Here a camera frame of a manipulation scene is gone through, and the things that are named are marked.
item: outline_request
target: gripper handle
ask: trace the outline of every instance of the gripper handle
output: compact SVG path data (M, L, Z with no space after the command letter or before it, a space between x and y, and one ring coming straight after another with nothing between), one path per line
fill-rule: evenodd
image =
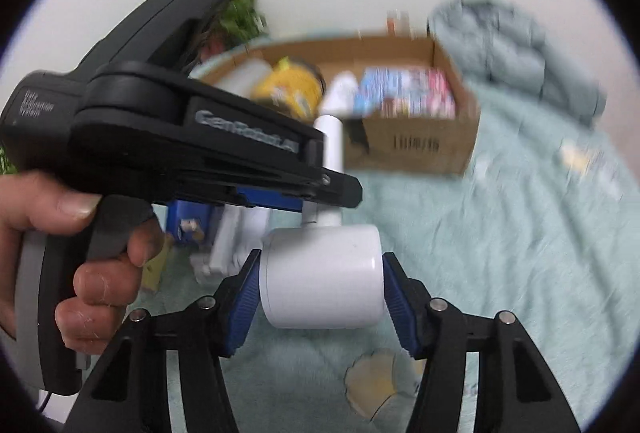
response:
M74 273L82 263L122 253L131 231L152 217L148 202L114 194L103 198L92 224L75 236L24 234L15 290L17 369L23 382L58 395L80 390L86 356L65 346L56 306L75 296Z

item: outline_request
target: gray folded cloth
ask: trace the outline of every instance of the gray folded cloth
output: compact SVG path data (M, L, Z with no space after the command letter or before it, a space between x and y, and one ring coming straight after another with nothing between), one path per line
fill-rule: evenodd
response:
M430 31L463 75L534 96L585 126L602 114L597 81L531 16L500 0L450 0L429 18Z

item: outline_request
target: white container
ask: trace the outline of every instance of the white container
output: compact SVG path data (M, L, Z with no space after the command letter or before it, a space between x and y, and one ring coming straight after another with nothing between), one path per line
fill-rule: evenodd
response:
M255 85L273 72L267 61L257 58L247 59L235 70L226 74L214 86L225 92L235 93L240 97L249 98Z
M358 79L353 72L340 72L331 81L318 108L320 115L349 117L353 113L353 103L358 92Z
M375 325L385 310L378 229L275 229L266 236L260 257L260 299L277 328Z

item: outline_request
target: metal screw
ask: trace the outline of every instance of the metal screw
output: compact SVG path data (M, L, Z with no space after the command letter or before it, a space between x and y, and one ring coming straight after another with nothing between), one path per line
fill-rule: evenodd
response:
M508 310L503 310L498 314L498 319L502 321L505 325L512 325L516 322L516 316L513 312L509 312Z
M433 298L429 301L429 306L436 312L442 312L443 310L446 310L449 305L442 298Z
M144 308L136 308L129 314L129 319L134 323L138 323L146 318L147 311Z
M202 296L198 299L198 307L202 310L209 310L216 305L216 299L213 296Z

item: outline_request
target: fingernail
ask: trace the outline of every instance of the fingernail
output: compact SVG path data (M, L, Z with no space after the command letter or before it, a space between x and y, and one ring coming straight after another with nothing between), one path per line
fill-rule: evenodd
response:
M94 212L101 199L100 194L76 193L68 191L58 201L58 210L66 215L84 220Z
M84 272L82 274L82 295L92 301L103 302L107 287L104 282L104 276L93 272Z

